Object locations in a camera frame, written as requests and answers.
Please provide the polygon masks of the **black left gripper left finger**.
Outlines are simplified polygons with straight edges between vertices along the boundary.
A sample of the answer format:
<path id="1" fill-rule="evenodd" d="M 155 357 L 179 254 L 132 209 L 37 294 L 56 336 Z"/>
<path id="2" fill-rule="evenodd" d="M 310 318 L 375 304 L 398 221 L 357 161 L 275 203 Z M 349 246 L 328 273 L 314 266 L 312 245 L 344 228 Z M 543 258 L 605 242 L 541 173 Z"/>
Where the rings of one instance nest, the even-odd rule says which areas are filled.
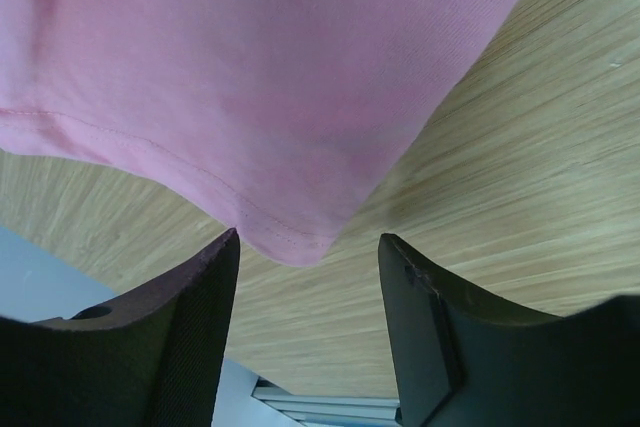
<path id="1" fill-rule="evenodd" d="M 239 260 L 231 229 L 181 265 L 71 318 L 3 318 L 2 424 L 210 425 Z"/>

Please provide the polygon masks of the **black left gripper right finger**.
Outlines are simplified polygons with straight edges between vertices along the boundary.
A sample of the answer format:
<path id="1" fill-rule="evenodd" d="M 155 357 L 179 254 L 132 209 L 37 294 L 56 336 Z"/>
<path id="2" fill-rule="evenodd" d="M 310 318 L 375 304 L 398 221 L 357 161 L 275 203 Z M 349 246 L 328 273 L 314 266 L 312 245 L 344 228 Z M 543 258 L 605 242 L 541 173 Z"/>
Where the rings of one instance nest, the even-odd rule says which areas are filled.
<path id="1" fill-rule="evenodd" d="M 639 299 L 560 317 L 495 295 L 399 236 L 378 246 L 403 426 L 635 426 Z"/>

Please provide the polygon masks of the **pink t shirt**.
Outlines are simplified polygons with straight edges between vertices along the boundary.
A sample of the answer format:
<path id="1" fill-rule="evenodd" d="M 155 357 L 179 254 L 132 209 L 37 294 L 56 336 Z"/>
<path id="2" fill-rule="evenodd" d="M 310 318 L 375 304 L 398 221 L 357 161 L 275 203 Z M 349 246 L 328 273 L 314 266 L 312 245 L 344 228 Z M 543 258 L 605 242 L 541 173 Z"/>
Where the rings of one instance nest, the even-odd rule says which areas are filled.
<path id="1" fill-rule="evenodd" d="M 1 0 L 1 146 L 318 263 L 518 0 Z"/>

